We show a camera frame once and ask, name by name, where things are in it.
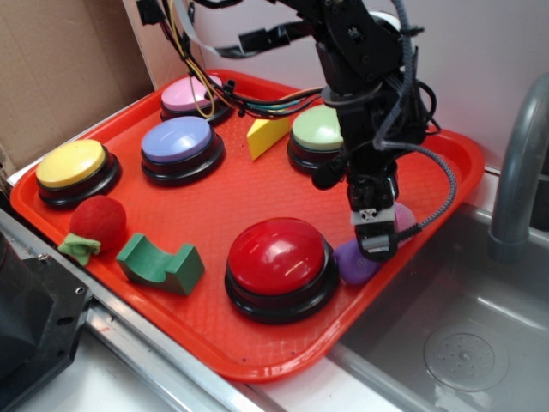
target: button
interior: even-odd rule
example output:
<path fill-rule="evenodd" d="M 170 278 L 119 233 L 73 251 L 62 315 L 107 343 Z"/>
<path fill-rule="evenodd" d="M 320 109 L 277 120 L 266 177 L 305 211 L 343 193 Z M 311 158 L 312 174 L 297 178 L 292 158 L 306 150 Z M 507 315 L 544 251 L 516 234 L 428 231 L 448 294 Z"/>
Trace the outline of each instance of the button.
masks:
<path fill-rule="evenodd" d="M 78 183 L 94 174 L 106 160 L 103 146 L 95 140 L 66 143 L 47 155 L 36 169 L 38 181 L 58 189 Z"/>
<path fill-rule="evenodd" d="M 173 118 L 155 126 L 145 135 L 142 150 L 151 161 L 169 163 L 200 153 L 211 140 L 211 126 L 203 118 Z"/>
<path fill-rule="evenodd" d="M 254 294 L 300 289 L 322 271 L 322 235 L 304 221 L 277 218 L 245 230 L 232 244 L 228 265 L 239 286 Z"/>
<path fill-rule="evenodd" d="M 343 144 L 336 111 L 325 105 L 312 107 L 297 116 L 292 132 L 295 141 L 309 150 L 335 151 Z"/>
<path fill-rule="evenodd" d="M 219 77 L 210 76 L 210 78 L 220 86 L 222 85 Z M 217 97 L 214 94 L 212 95 L 214 100 L 217 100 Z M 192 79 L 185 77 L 177 80 L 162 92 L 160 98 L 164 107 L 174 112 L 196 110 L 196 105 L 201 108 L 211 105 L 207 89 L 195 77 L 192 77 Z"/>

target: plastic tray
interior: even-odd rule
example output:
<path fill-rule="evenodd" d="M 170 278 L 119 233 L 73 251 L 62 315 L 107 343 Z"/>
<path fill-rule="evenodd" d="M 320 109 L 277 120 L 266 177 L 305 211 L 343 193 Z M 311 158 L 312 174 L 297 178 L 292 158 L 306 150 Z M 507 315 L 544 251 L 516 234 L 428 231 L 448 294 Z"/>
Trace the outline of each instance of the plastic tray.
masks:
<path fill-rule="evenodd" d="M 238 92 L 253 97 L 273 99 L 295 91 L 236 72 L 216 70 L 212 74 L 223 81 L 235 80 Z M 308 176 L 290 166 L 287 137 L 252 161 L 246 133 L 253 118 L 233 114 L 216 126 L 227 149 L 218 170 L 185 187 L 151 185 L 141 171 L 140 148 L 145 133 L 160 122 L 160 93 L 150 94 L 83 138 L 105 144 L 120 160 L 123 175 L 109 196 L 126 209 L 127 238 L 144 233 L 170 253 L 184 243 L 195 245 L 206 272 L 192 294 L 182 297 L 129 282 L 116 262 L 118 251 L 93 257 L 87 269 L 174 341 L 228 379 L 270 381 L 322 358 L 458 207 L 484 171 L 479 148 L 466 137 L 449 131 L 429 137 L 426 147 L 450 164 L 459 183 L 452 209 L 402 247 L 369 283 L 361 287 L 341 284 L 335 297 L 314 316 L 295 324 L 258 324 L 238 315 L 226 296 L 223 279 L 232 242 L 252 224 L 291 216 L 308 221 L 337 247 L 353 237 L 347 184 L 330 191 L 315 189 Z M 404 156 L 398 163 L 398 201 L 423 220 L 445 200 L 449 188 L 446 176 L 421 154 Z M 60 244 L 68 232 L 72 212 L 48 209 L 39 200 L 34 170 L 15 186 L 12 205 Z"/>

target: purple button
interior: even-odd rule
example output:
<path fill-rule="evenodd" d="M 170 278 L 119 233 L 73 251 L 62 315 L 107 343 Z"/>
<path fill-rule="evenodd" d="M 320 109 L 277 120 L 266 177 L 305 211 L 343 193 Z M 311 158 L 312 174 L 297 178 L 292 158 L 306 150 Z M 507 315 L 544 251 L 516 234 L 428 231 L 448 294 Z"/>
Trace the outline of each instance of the purple button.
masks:
<path fill-rule="evenodd" d="M 220 86 L 222 85 L 219 77 L 210 76 L 210 78 Z M 196 104 L 201 108 L 210 105 L 207 89 L 195 77 L 192 77 L 192 80 L 190 77 L 185 77 L 172 83 L 162 92 L 161 99 L 164 107 L 174 112 L 196 110 Z"/>
<path fill-rule="evenodd" d="M 212 140 L 212 129 L 203 118 L 173 118 L 151 129 L 142 140 L 142 150 L 151 161 L 169 163 L 200 153 Z"/>

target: faucet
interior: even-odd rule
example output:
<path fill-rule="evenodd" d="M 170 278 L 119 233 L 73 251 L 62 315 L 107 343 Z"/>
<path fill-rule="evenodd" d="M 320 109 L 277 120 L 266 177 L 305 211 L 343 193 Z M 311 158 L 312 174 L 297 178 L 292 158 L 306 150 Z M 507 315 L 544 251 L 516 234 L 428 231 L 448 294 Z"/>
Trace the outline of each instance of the faucet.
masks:
<path fill-rule="evenodd" d="M 549 230 L 549 73 L 528 90 L 513 127 L 499 177 L 488 253 L 501 264 L 518 264 L 529 227 Z"/>

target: sink drain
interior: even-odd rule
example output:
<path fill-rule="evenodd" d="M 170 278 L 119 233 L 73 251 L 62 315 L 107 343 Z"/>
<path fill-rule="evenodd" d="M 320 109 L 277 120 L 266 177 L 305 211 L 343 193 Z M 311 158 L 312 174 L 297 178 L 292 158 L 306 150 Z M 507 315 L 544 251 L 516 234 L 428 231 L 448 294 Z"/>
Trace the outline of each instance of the sink drain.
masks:
<path fill-rule="evenodd" d="M 509 356 L 491 330 L 468 322 L 437 330 L 425 344 L 425 363 L 432 375 L 458 391 L 484 391 L 507 373 Z"/>

